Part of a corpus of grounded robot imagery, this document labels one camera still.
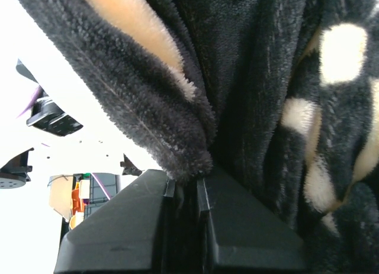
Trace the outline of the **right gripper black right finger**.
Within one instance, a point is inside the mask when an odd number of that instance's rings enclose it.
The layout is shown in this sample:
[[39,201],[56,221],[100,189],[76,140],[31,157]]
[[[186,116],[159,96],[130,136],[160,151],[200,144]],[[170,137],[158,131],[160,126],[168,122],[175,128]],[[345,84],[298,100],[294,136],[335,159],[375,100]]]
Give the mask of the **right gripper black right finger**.
[[197,181],[204,273],[304,273],[303,241],[227,172]]

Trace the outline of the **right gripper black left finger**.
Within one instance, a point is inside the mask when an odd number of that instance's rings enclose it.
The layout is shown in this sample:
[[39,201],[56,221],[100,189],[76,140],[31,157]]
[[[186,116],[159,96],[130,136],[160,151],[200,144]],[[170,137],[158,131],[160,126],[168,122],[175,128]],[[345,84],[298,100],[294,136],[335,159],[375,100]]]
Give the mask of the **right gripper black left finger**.
[[56,273],[166,273],[175,182],[147,170],[60,245]]

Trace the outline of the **black floral plush pillowcase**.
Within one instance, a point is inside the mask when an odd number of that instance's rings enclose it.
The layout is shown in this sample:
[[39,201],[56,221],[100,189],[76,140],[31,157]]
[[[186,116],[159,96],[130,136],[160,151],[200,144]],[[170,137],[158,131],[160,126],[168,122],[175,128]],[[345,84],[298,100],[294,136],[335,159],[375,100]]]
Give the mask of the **black floral plush pillowcase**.
[[18,1],[186,204],[220,164],[308,272],[378,272],[378,0]]

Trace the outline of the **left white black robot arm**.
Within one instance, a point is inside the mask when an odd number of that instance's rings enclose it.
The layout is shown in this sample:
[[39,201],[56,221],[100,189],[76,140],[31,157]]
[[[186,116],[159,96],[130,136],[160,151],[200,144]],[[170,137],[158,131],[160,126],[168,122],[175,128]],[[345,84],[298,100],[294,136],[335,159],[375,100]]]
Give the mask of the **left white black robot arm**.
[[35,86],[28,105],[15,119],[1,121],[1,188],[12,189],[30,181],[30,151],[40,151],[37,167],[50,175],[112,173],[139,176],[142,171],[120,151],[102,140],[91,140],[94,131],[83,127],[45,93],[19,60],[21,79]]

